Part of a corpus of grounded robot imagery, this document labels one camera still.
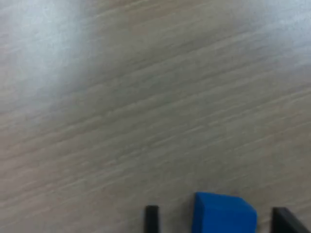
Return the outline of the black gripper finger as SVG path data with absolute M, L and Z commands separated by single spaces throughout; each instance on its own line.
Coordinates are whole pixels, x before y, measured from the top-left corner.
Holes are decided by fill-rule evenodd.
M 144 233 L 159 233 L 159 207 L 157 205 L 145 207 Z
M 288 208 L 273 207 L 271 233 L 310 233 L 310 230 Z

